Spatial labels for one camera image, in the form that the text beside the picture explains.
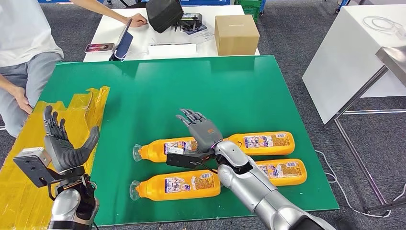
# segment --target smartphone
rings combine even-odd
[[[112,52],[113,49],[114,43],[88,44],[85,53]]]

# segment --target floor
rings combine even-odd
[[[56,43],[65,52],[65,61],[82,61],[86,44],[90,43],[100,16],[73,5],[42,4],[45,15],[52,27]],[[113,8],[122,8],[113,0]],[[344,143],[337,128],[328,128],[322,122],[312,100],[301,81],[318,46],[329,30],[336,15],[336,0],[268,0],[265,14],[257,23],[260,33],[261,54],[275,55],[282,74],[291,91],[293,100],[307,128],[316,150],[326,154],[335,170],[347,197],[353,207],[363,210],[378,204],[354,157]],[[377,98],[360,99],[356,109],[406,108],[406,99]],[[348,115],[340,119],[353,144],[375,178],[387,201],[396,197],[406,182],[406,116],[396,115]],[[4,162],[14,139],[0,131],[0,165]],[[320,158],[325,171],[328,167]],[[331,184],[337,201],[345,205],[342,192]],[[401,230],[405,229],[406,209],[396,209],[388,218],[369,218],[355,213],[347,207],[340,210],[314,212],[314,215],[333,223],[342,217],[359,230]],[[125,225],[103,227],[103,229],[143,230],[194,230],[194,229],[265,229],[258,218],[234,218],[210,221],[180,222],[152,225]]]

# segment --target bottle label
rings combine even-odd
[[[244,137],[244,141],[246,148],[289,145],[289,138],[285,133],[277,133],[269,136],[246,136]]]
[[[191,187],[184,179],[179,177],[169,177],[165,179],[165,193],[178,193],[190,191]]]
[[[299,163],[295,161],[286,164],[259,164],[258,167],[264,171],[269,179],[297,177],[302,175]]]
[[[200,178],[192,177],[192,186],[194,190],[214,188],[214,177],[213,173],[207,172],[203,173]]]
[[[165,178],[165,193],[188,192],[191,190],[199,190],[205,188],[214,188],[214,177],[211,172],[205,172],[200,177],[192,177],[191,184],[188,184],[185,179],[180,177]]]
[[[188,141],[169,141],[164,143],[164,154],[166,155],[169,148],[175,147],[179,149],[195,151],[197,149],[197,142],[195,140]]]

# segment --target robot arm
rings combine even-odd
[[[197,165],[194,162],[215,158],[221,183],[270,230],[334,230],[326,221],[301,210],[280,194],[251,157],[233,142],[223,141],[210,120],[192,110],[181,111],[187,119],[177,117],[196,139],[198,151],[175,154],[169,150],[167,164],[194,168]]]
[[[37,186],[48,186],[49,197],[54,200],[48,229],[90,230],[99,209],[99,201],[94,197],[95,184],[82,166],[99,139],[99,128],[93,127],[89,138],[79,149],[74,149],[65,130],[65,120],[58,125],[57,112],[52,107],[44,111],[45,149],[23,149],[14,162]],[[56,170],[47,166],[52,162]],[[52,196],[51,184],[55,187]]]

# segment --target black bag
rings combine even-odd
[[[150,0],[146,9],[149,24],[158,33],[175,25],[183,16],[179,0]]]

